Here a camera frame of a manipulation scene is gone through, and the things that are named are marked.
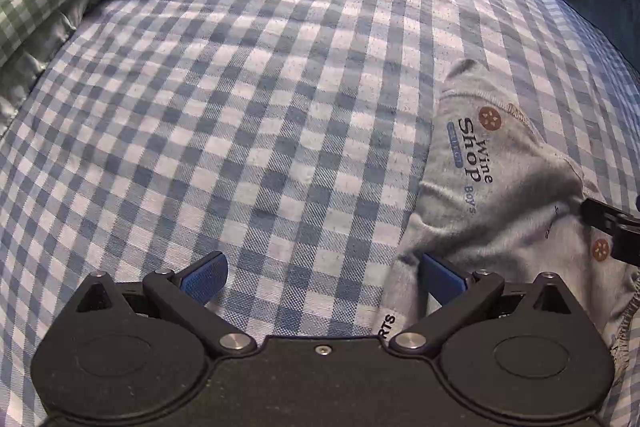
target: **brown circle logo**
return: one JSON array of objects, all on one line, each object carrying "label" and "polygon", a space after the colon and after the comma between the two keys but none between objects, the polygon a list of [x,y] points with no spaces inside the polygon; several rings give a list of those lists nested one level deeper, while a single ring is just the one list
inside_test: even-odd
[{"label": "brown circle logo", "polygon": [[609,241],[596,239],[591,247],[591,255],[596,261],[604,261],[609,256]]},{"label": "brown circle logo", "polygon": [[478,113],[480,125],[487,131],[497,131],[502,125],[502,117],[495,107],[484,106]]}]

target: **silver screw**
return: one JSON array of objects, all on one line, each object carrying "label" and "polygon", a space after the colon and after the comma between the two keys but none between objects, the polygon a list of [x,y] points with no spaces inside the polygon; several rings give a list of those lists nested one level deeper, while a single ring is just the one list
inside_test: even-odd
[{"label": "silver screw", "polygon": [[251,344],[251,337],[244,333],[227,333],[220,337],[220,346],[231,351],[240,351]]},{"label": "silver screw", "polygon": [[427,339],[425,339],[424,336],[420,333],[414,333],[413,331],[396,335],[396,344],[400,347],[404,347],[404,349],[418,349],[426,343]]},{"label": "silver screw", "polygon": [[323,357],[327,356],[332,351],[333,349],[331,349],[331,346],[316,346],[316,353]]}]

